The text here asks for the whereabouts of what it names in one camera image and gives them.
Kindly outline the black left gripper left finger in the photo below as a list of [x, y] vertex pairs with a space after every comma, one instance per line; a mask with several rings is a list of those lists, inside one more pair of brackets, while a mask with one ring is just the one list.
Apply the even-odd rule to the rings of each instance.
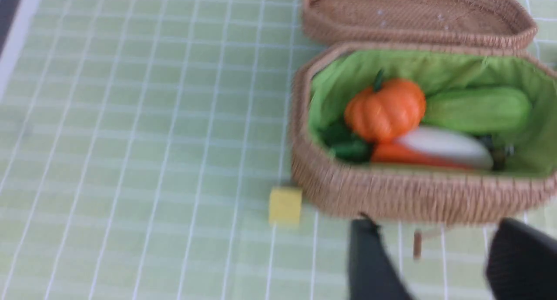
[[348, 247], [350, 300], [412, 300], [383, 245], [380, 225], [368, 216], [350, 223]]

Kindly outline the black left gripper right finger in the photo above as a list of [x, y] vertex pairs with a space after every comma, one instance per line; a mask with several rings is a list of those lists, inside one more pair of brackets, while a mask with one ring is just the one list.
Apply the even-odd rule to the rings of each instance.
[[556, 239], [514, 218], [502, 219], [491, 241], [485, 276], [496, 300], [555, 300]]

